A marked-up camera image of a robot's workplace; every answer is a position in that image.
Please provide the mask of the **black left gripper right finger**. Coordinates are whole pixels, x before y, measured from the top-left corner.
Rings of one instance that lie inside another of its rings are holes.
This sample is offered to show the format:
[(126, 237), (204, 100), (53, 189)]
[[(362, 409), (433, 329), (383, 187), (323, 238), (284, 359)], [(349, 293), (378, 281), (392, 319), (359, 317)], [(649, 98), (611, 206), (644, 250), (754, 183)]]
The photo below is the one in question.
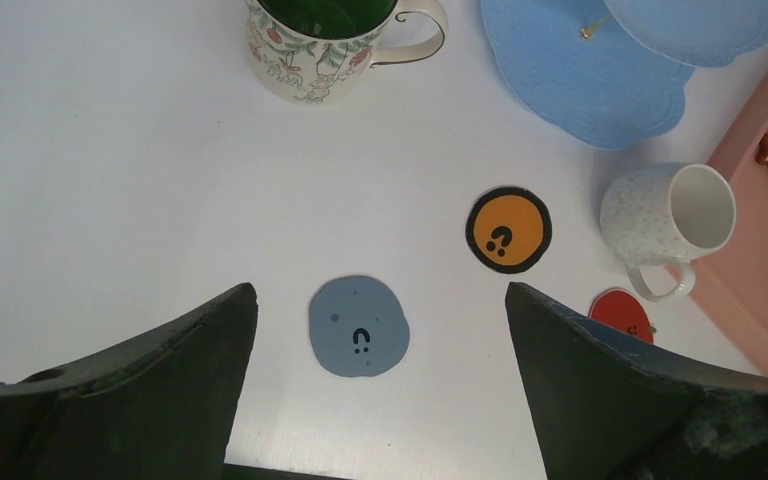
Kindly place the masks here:
[(768, 479), (768, 377), (700, 362), (525, 284), (505, 306), (551, 479)]

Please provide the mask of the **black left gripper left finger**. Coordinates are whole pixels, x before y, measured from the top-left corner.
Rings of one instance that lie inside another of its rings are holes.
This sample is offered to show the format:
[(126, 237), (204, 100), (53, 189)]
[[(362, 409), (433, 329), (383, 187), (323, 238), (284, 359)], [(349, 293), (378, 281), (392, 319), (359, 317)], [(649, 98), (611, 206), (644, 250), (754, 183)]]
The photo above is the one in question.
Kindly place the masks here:
[(0, 383), (0, 479), (218, 479), (257, 328), (237, 285), (84, 358)]

